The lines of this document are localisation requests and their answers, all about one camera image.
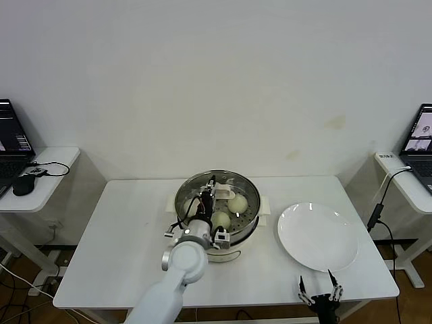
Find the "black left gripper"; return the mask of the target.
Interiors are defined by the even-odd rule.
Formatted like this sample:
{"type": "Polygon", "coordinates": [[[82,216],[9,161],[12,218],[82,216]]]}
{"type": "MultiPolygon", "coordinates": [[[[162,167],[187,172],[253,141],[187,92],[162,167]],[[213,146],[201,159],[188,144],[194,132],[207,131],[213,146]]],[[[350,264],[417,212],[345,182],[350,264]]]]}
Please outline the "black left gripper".
{"type": "Polygon", "coordinates": [[[213,215],[213,207],[214,207],[214,195],[212,194],[212,191],[215,189],[215,175],[212,175],[207,182],[206,190],[204,190],[200,194],[200,204],[198,206],[198,218],[210,221],[211,217],[213,215]]]}

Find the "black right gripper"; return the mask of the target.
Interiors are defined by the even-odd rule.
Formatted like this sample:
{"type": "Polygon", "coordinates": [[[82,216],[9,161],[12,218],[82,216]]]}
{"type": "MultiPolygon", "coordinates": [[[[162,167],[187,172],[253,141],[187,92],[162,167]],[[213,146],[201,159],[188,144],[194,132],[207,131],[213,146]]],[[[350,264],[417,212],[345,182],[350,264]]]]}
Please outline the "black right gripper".
{"type": "Polygon", "coordinates": [[[300,276],[298,297],[303,303],[311,304],[310,309],[318,316],[320,324],[338,324],[340,320],[335,311],[340,307],[340,300],[344,289],[332,272],[329,269],[327,271],[333,285],[331,294],[320,294],[310,297],[306,293],[303,277],[300,276]]]}

